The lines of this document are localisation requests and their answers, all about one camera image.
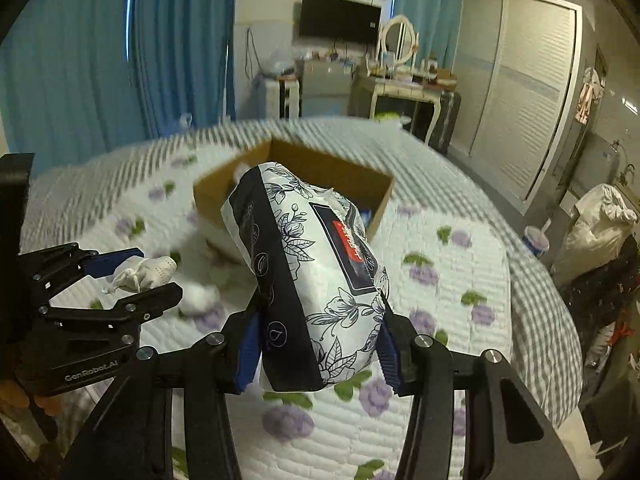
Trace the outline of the teal window curtain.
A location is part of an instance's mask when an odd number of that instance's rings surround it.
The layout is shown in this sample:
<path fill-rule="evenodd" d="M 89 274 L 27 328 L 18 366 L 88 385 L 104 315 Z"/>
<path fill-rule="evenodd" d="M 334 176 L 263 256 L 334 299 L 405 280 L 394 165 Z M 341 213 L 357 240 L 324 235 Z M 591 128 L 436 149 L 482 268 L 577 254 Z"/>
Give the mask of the teal window curtain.
<path fill-rule="evenodd" d="M 235 0 L 1 0 L 1 129 L 35 172 L 235 115 Z"/>

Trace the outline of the blue small tissue packet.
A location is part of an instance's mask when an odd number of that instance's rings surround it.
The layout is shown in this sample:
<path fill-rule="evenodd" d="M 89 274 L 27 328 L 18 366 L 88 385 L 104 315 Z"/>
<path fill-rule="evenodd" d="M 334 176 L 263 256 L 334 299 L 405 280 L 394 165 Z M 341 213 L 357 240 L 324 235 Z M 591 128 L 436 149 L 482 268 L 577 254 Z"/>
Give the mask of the blue small tissue packet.
<path fill-rule="evenodd" d="M 364 226 L 368 226 L 372 220 L 372 211 L 370 209 L 360 209 L 360 218 Z"/>

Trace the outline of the plastic drink cup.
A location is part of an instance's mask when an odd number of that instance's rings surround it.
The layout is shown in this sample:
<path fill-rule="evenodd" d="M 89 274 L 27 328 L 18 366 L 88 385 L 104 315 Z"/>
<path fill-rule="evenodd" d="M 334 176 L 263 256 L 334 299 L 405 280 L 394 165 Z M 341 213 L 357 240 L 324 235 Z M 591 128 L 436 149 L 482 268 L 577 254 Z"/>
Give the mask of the plastic drink cup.
<path fill-rule="evenodd" d="M 550 242 L 547 236 L 547 231 L 551 226 L 552 220 L 548 218 L 541 228 L 538 226 L 526 226 L 524 229 L 522 241 L 530 252 L 539 258 L 548 252 Z"/>

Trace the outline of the small white sock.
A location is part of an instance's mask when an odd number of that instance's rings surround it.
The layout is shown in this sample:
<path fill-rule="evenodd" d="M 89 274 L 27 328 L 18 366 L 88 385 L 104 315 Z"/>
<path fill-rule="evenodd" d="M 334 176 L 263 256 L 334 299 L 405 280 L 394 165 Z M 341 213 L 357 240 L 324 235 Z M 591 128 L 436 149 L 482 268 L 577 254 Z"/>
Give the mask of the small white sock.
<path fill-rule="evenodd" d="M 169 256 L 144 258 L 132 256 L 121 263 L 107 279 L 104 294 L 113 295 L 118 290 L 138 294 L 168 284 L 176 273 L 178 264 Z"/>

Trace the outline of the white louvered wardrobe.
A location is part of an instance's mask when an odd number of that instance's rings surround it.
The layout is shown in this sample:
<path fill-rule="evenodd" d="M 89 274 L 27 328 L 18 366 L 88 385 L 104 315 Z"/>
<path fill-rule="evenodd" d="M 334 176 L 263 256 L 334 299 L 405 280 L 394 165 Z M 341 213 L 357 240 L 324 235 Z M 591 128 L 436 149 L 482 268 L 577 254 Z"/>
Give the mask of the white louvered wardrobe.
<path fill-rule="evenodd" d="M 526 214 L 570 128 L 584 11 L 565 0 L 461 0 L 449 151 Z"/>

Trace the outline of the white suitcase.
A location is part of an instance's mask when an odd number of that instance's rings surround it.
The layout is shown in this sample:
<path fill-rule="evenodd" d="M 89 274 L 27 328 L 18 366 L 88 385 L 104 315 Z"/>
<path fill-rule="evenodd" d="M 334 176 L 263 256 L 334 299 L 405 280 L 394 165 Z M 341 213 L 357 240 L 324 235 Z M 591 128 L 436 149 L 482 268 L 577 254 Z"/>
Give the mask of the white suitcase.
<path fill-rule="evenodd" d="M 299 118 L 300 88 L 297 79 L 260 77 L 256 90 L 260 119 Z"/>

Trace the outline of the white oval vanity mirror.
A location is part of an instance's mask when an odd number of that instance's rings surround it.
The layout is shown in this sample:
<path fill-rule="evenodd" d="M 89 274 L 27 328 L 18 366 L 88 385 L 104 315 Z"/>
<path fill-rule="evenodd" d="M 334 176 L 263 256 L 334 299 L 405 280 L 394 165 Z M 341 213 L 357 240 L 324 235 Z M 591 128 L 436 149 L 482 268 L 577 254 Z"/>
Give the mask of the white oval vanity mirror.
<path fill-rule="evenodd" d="M 404 14 L 393 16 L 378 36 L 378 58 L 387 68 L 413 62 L 419 47 L 419 33 Z"/>

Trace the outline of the white dressing table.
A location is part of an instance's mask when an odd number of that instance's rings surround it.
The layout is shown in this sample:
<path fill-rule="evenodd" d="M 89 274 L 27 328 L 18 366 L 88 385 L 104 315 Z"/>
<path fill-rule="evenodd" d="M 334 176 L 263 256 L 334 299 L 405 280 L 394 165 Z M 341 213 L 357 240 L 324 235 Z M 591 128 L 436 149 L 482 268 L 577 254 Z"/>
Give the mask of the white dressing table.
<path fill-rule="evenodd" d="M 433 107 L 431 122 L 425 131 L 424 142 L 430 142 L 436 124 L 442 114 L 442 96 L 445 91 L 437 86 L 424 86 L 417 82 L 385 79 L 373 76 L 355 76 L 350 90 L 349 116 L 373 119 L 378 108 L 378 100 L 389 98 L 413 104 L 412 120 L 416 120 L 419 106 L 423 103 Z"/>

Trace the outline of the small grey fridge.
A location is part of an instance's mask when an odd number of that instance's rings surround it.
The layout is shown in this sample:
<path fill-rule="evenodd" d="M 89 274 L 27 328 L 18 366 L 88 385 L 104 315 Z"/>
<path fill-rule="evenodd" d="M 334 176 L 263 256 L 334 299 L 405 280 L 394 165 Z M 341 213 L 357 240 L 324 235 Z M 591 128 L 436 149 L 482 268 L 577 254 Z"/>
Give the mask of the small grey fridge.
<path fill-rule="evenodd" d="M 301 60 L 296 72 L 300 116 L 347 116 L 352 92 L 352 68 L 342 62 Z"/>

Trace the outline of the floral tissue pack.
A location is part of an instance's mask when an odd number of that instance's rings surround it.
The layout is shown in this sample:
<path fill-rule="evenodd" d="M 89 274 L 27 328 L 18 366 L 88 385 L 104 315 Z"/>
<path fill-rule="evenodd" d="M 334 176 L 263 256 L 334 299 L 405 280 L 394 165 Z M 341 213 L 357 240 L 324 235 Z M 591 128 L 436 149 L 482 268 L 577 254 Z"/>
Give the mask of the floral tissue pack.
<path fill-rule="evenodd" d="M 318 391 L 367 367 L 388 279 L 356 205 L 263 162 L 235 185 L 221 217 L 256 276 L 268 388 Z"/>

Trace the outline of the teal corner curtain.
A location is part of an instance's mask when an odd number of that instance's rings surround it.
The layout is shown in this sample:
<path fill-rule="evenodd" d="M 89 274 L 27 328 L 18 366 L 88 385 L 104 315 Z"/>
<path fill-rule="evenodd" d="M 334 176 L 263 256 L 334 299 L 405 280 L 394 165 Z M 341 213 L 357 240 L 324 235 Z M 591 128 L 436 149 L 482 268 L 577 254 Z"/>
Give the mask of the teal corner curtain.
<path fill-rule="evenodd" d="M 462 0 L 395 0 L 396 14 L 405 15 L 420 35 L 418 60 L 436 56 L 439 68 L 450 68 L 457 49 Z"/>

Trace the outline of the grey washing machine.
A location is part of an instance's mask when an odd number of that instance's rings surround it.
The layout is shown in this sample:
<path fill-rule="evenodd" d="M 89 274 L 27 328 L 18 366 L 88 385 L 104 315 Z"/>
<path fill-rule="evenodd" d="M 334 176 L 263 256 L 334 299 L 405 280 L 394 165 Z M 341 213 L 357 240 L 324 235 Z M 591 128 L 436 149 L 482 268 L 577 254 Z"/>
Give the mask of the grey washing machine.
<path fill-rule="evenodd" d="M 611 184 L 619 163 L 618 149 L 600 136 L 593 134 L 587 139 L 579 157 L 570 181 L 570 192 L 577 198 L 582 198 L 599 184 Z"/>

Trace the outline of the floral quilted mat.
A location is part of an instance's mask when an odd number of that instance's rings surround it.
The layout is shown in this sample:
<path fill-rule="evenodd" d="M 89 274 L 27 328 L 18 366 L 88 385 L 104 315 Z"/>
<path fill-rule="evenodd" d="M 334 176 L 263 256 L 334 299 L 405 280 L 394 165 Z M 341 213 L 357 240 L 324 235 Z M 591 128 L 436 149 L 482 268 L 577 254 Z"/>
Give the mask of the floral quilted mat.
<path fill-rule="evenodd" d="M 464 284 L 420 242 L 432 220 L 396 226 L 378 262 L 394 315 L 344 285 L 314 318 L 255 276 L 277 237 L 240 260 L 229 312 L 244 330 L 212 346 L 173 313 L 142 337 L 72 444 L 66 479 L 512 479 L 515 441 L 502 398 L 511 301 L 502 245 L 480 246 L 487 282 Z"/>

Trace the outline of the black wall television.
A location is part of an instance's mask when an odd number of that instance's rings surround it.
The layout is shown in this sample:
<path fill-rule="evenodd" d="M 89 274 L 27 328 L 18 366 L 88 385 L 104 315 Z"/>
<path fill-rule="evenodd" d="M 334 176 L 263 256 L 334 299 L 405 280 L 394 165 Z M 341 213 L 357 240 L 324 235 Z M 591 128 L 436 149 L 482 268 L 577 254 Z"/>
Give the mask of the black wall television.
<path fill-rule="evenodd" d="M 378 42 L 381 8 L 352 0 L 302 0 L 298 34 L 374 46 Z"/>

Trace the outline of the white stuffed laundry bag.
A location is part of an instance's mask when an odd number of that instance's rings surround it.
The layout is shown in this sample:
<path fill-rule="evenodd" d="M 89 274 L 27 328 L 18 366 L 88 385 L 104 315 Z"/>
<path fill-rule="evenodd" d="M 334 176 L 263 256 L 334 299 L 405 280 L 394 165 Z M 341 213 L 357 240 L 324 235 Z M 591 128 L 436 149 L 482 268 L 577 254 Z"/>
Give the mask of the white stuffed laundry bag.
<path fill-rule="evenodd" d="M 623 194 L 606 183 L 582 196 L 574 209 L 577 218 L 551 266 L 552 280 L 559 287 L 616 259 L 639 221 Z"/>

